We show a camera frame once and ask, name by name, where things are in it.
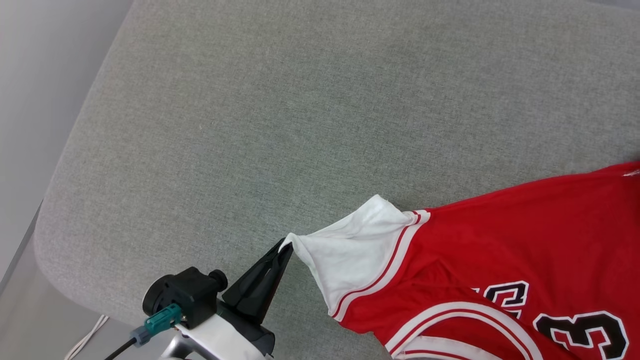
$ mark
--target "black cable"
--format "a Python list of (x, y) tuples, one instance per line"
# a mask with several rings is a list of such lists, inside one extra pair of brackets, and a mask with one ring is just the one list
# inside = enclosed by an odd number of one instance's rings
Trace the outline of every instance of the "black cable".
[(136, 338), (131, 338), (129, 341), (124, 343), (118, 350), (114, 351), (111, 355), (107, 356), (105, 360), (114, 360), (116, 356), (120, 355), (124, 350), (127, 350), (131, 345), (136, 343)]

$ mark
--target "white cable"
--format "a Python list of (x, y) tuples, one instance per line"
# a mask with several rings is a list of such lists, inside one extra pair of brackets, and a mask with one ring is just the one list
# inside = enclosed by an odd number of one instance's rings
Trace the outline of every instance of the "white cable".
[(93, 330), (91, 330), (87, 335), (85, 335), (82, 338), (82, 340), (80, 340), (74, 347), (71, 348), (71, 350), (69, 350), (64, 360), (71, 360), (74, 357), (76, 357), (76, 355), (78, 355), (78, 353), (80, 353), (80, 351), (82, 351), (84, 346), (89, 342), (89, 339), (91, 339), (93, 334), (95, 334), (95, 332), (98, 331), (98, 329), (100, 329), (104, 325), (104, 323), (107, 322), (107, 320), (109, 320), (108, 316), (100, 315), (98, 322), (95, 323), (95, 325), (93, 326)]

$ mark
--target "red and white stripe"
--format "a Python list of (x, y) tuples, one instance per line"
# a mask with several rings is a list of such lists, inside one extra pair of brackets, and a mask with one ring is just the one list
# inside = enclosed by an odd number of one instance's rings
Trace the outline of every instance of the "red and white stripe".
[(416, 337), (396, 356), (396, 359), (415, 359), (416, 357), (438, 360), (502, 360), (479, 347), (434, 336)]
[[(418, 338), (418, 336), (434, 324), (446, 319), (462, 317), (480, 320), (494, 329), (497, 329), (505, 336), (522, 354), (525, 360), (542, 360), (542, 354), (527, 331), (512, 317), (489, 306), (476, 304), (473, 302), (446, 302), (432, 306), (411, 320), (406, 322), (395, 335), (385, 344), (385, 348), (392, 357), (401, 359), (398, 355), (408, 350), (408, 346)], [(413, 351), (439, 352), (440, 356), (450, 356), (451, 359), (460, 359), (460, 354), (456, 354), (454, 349), (449, 349), (449, 353), (443, 352), (441, 344), (430, 343), (429, 339), (421, 339), (420, 349), (413, 348)]]
[(363, 297), (366, 295), (373, 294), (377, 291), (382, 290), (386, 285), (389, 284), (391, 279), (396, 275), (398, 269), (402, 265), (404, 260), (404, 256), (406, 255), (406, 251), (409, 249), (409, 244), (413, 238), (413, 235), (420, 228), (422, 224), (429, 220), (431, 214), (426, 210), (416, 210), (412, 211), (415, 215), (415, 221), (412, 225), (405, 226), (398, 239), (396, 240), (396, 246), (394, 247), (394, 251), (387, 263), (387, 266), (384, 268), (380, 276), (377, 279), (370, 283), (368, 286), (349, 291), (345, 295), (341, 296), (338, 301), (338, 305), (334, 311), (332, 311), (329, 315), (341, 322), (344, 319), (344, 315), (347, 312), (347, 308), (351, 304), (352, 301), (357, 299), (358, 297)]

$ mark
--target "gray cushion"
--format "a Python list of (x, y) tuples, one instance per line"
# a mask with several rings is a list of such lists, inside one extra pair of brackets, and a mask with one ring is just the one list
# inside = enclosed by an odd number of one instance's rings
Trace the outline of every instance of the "gray cushion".
[[(36, 229), (66, 296), (131, 324), (160, 275), (237, 279), (381, 194), (437, 206), (640, 150), (640, 13), (578, 0), (139, 0)], [(293, 259), (279, 359), (381, 359)]]

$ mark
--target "white wall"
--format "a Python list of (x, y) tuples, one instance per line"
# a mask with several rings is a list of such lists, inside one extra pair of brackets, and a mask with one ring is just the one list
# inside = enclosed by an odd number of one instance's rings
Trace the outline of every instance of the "white wall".
[(0, 0), (0, 277), (132, 0)]

